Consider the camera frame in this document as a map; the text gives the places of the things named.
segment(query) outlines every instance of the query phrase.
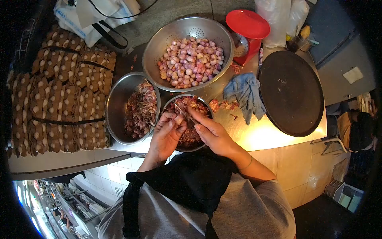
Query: person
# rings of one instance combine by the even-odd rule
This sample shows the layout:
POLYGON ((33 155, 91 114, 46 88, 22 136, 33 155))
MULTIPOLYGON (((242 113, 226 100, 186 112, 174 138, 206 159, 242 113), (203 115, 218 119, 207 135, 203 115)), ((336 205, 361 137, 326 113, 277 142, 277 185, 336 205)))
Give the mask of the person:
POLYGON ((236 144, 223 126, 188 107, 209 149, 174 156, 187 130, 183 115, 164 112, 129 186, 99 224, 100 239, 286 238, 293 211, 276 176, 236 144))
POLYGON ((344 147, 350 152, 359 150, 375 150, 377 138, 376 108, 373 106, 371 113, 349 109, 347 102, 327 106, 327 137, 323 140, 335 137, 337 134, 344 147))
POLYGON ((55 206, 54 208, 53 208, 53 216, 61 216, 61 212, 60 212, 61 210, 58 208, 58 206, 55 206))
POLYGON ((61 218, 58 221, 58 224, 60 225, 63 231, 68 231, 70 226, 73 226, 73 224, 69 221, 68 216, 66 216, 64 213, 61 213, 61 218))

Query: knife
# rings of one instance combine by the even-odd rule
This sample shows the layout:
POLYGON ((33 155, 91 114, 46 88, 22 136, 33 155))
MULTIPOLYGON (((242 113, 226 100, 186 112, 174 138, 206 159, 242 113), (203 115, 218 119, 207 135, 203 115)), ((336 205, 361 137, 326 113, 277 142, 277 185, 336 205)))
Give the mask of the knife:
POLYGON ((188 112, 185 112, 184 110, 182 110, 182 108, 175 101, 173 101, 173 102, 174 102, 175 106, 180 109, 180 112, 182 114, 184 114, 189 120, 191 120, 194 124, 199 124, 199 122, 196 121, 194 118, 192 118, 192 116, 188 112))

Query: white plastic bag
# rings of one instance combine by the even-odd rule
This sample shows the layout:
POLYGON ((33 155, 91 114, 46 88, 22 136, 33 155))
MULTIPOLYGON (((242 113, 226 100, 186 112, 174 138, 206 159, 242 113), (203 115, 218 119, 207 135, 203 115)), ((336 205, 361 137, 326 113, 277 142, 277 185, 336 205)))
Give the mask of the white plastic bag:
POLYGON ((305 0, 292 0, 292 6, 289 13, 288 28, 286 30, 286 39, 289 41, 295 37, 304 25, 309 13, 309 5, 305 0))
MULTIPOLYGON (((113 17, 125 17, 125 16, 132 16, 133 14, 138 13, 137 7, 134 6, 132 8, 132 11, 129 10, 126 3, 128 5, 132 5, 131 1, 120 1, 118 4, 119 9, 117 11, 112 11, 113 14, 111 14, 113 17)), ((101 39, 102 35, 100 32, 94 29, 92 25, 87 25, 86 27, 81 27, 80 20, 77 15, 76 7, 75 6, 69 6, 64 3, 63 0, 58 0, 54 9, 54 15, 58 19, 58 24, 61 28, 76 33, 79 37, 83 38, 86 42, 86 45, 88 47, 92 47, 99 39, 101 39)), ((113 19, 113 18, 106 18, 104 21, 111 27, 116 28, 119 25, 134 21, 136 17, 132 18, 123 18, 123 19, 113 19)), ((105 26, 100 25, 101 28, 103 28, 106 32, 109 32, 110 29, 108 29, 105 26)))
POLYGON ((256 12, 270 26, 270 33, 263 43, 266 47, 285 46, 291 0, 255 0, 256 12))

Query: stainless steel counter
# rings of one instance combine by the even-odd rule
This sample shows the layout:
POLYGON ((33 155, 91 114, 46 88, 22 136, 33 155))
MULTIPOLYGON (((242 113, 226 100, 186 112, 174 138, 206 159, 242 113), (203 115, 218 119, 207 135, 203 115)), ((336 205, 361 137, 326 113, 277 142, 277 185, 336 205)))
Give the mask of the stainless steel counter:
MULTIPOLYGON (((130 58, 133 58, 135 54, 138 55, 137 64, 134 64, 134 70, 132 71, 142 71, 142 67, 140 66, 141 61, 139 59, 142 58, 143 50, 145 44, 139 46, 134 49, 132 53, 130 53, 126 57, 117 58, 117 70, 118 71, 118 61, 119 64, 123 64, 123 69, 130 69, 130 64, 128 63, 130 58)), ((269 54, 279 51, 285 50, 284 48, 277 47, 272 49, 264 49, 264 57, 265 59, 269 54)), ((314 72, 317 74, 316 67, 314 65, 313 59, 308 52, 297 52, 299 56, 301 56, 307 63, 313 68, 314 72)), ((241 69, 241 73, 249 73, 253 72, 255 75, 258 69, 258 56, 255 56, 250 62, 247 63, 245 67, 241 69)), ((125 71, 125 73, 118 72, 116 76, 119 78, 124 74, 129 73, 130 71, 125 71)), ((219 80, 210 84, 207 87, 204 87, 201 90, 191 91, 189 94, 194 94, 202 97, 207 102, 210 102, 212 99, 216 98, 219 101, 223 99, 223 89, 228 84, 228 82, 235 75, 233 68, 230 67, 227 72, 219 78, 219 80)), ((161 101, 164 105, 169 99, 173 96, 170 95, 169 92, 160 90, 161 101)), ((327 134, 327 125, 326 125, 326 110, 324 108, 324 113, 322 115, 322 119, 316 130, 306 137, 293 137, 287 135, 280 130, 278 130, 273 123, 268 119, 265 115, 260 121, 257 120, 256 116, 253 115, 251 119, 251 124, 247 126, 244 122, 243 115, 241 113, 240 108, 236 108, 235 110, 224 110, 220 109, 218 112, 214 114, 215 121, 221 123, 224 128, 227 130, 228 134, 232 137, 232 139, 237 142, 241 147, 243 147, 246 151, 255 151, 255 150, 265 150, 270 148, 283 147, 288 145, 294 145, 298 143, 304 143, 311 140, 316 140, 319 138, 323 138, 327 134), (234 121, 234 117, 230 114, 237 115, 238 118, 234 121)), ((112 150, 119 151, 128 151, 128 152, 136 152, 136 153, 147 153, 150 146, 151 136, 148 137, 143 142, 138 145, 122 145, 115 140, 112 139, 113 145, 110 147, 112 150)))

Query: red kitchen scale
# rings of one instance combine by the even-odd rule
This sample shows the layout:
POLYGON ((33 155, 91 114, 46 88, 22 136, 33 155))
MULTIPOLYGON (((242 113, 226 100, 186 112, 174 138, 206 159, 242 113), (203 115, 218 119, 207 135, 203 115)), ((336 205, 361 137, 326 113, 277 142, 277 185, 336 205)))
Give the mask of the red kitchen scale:
POLYGON ((235 44, 233 60, 244 66, 259 52, 261 39, 270 33, 269 24, 259 14, 244 9, 229 12, 225 21, 234 31, 231 33, 235 44))

